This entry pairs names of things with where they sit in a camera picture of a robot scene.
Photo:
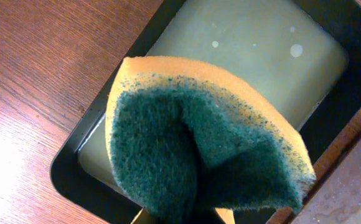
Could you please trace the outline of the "yellow and green sponge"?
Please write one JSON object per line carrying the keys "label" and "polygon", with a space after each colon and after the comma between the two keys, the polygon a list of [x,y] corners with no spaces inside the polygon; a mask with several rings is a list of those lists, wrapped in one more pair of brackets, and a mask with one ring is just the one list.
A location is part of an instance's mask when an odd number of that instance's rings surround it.
{"label": "yellow and green sponge", "polygon": [[233,223],[235,210],[299,212],[316,180],[301,135],[247,82],[209,63],[127,57],[108,96],[115,182],[135,223]]}

